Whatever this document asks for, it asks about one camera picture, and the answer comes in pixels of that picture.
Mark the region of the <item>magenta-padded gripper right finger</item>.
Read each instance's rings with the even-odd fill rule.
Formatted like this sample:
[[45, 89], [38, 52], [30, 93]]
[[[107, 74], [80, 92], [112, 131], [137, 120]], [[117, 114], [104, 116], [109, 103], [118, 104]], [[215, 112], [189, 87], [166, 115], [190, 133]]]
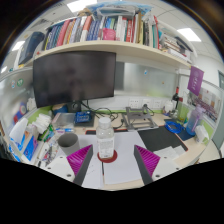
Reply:
[[181, 170], [171, 158], [159, 157], [138, 145], [134, 146], [134, 156], [145, 185]]

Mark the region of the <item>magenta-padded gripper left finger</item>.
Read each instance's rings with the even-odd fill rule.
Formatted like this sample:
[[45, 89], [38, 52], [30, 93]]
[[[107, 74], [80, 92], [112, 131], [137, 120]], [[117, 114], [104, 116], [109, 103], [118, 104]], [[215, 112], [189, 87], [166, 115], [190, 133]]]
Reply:
[[67, 157], [57, 157], [46, 166], [45, 170], [81, 186], [84, 182], [92, 156], [93, 146], [88, 145]]

